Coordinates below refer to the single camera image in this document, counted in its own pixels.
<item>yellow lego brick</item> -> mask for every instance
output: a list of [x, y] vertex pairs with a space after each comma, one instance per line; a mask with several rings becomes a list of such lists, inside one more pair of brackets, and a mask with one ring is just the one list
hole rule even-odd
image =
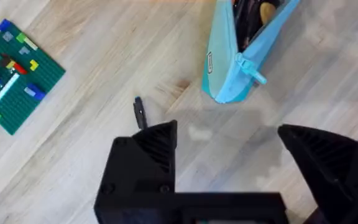
[[39, 65], [35, 60], [31, 60], [31, 61], [30, 61], [30, 64], [31, 64], [30, 69], [31, 69], [32, 71], [35, 71], [35, 69], [37, 69], [37, 68], [38, 68], [38, 65]]
[[11, 62], [9, 62], [9, 64], [6, 65], [6, 68], [7, 68], [7, 69], [13, 68], [13, 65], [15, 65], [15, 63], [16, 63], [15, 61], [11, 60]]

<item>screw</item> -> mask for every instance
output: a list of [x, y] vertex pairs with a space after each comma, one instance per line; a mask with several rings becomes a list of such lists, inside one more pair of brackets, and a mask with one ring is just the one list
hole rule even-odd
[[115, 184], [104, 184], [101, 187], [101, 192], [103, 194], [111, 194], [116, 190], [116, 185]]
[[167, 185], [162, 185], [162, 186], [160, 187], [160, 192], [161, 192], [161, 193], [168, 193], [169, 191], [170, 191], [170, 187], [167, 186]]

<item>black plastic part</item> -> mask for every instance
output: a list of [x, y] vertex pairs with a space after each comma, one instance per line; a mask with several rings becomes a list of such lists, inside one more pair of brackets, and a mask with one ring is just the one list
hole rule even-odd
[[358, 223], [358, 142], [327, 131], [287, 124], [279, 127], [278, 134], [298, 164], [327, 223]]
[[142, 99], [137, 96], [134, 102], [134, 112], [136, 117], [137, 126], [143, 130], [147, 128], [146, 112], [143, 107]]
[[175, 193], [176, 146], [176, 121], [114, 140], [94, 205], [100, 224], [288, 223], [278, 193]]

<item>blue lego brick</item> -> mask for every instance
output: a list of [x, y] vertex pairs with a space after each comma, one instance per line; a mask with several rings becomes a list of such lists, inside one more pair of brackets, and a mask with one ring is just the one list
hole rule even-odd
[[4, 19], [0, 23], [0, 31], [5, 31], [9, 26], [11, 26], [11, 22], [7, 19]]

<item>wooden table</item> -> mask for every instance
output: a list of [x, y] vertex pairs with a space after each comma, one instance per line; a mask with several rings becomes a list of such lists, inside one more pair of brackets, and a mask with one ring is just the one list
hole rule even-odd
[[0, 127], [0, 223], [96, 223], [112, 140], [177, 119], [178, 191], [281, 191], [293, 223], [315, 208], [282, 123], [358, 138], [358, 2], [303, 0], [243, 103], [200, 90], [214, 1], [1, 0], [67, 70], [14, 136]]

